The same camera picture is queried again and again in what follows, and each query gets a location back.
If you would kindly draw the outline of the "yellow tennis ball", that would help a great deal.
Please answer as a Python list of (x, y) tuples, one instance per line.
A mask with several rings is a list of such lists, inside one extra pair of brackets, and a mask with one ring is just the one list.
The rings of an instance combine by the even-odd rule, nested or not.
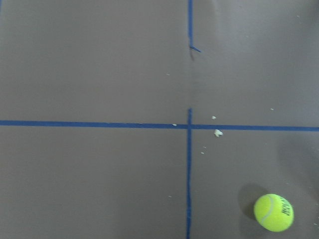
[(256, 221), (271, 232), (283, 232), (294, 222), (294, 209), (285, 198), (266, 194), (257, 199), (253, 208)]

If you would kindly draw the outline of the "brown paper table cover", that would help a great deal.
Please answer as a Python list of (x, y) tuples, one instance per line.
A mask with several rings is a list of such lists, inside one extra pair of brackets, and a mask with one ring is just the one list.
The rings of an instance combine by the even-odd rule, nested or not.
[[(319, 3), (4, 0), (0, 236), (316, 239)], [(271, 232), (257, 199), (294, 222)]]

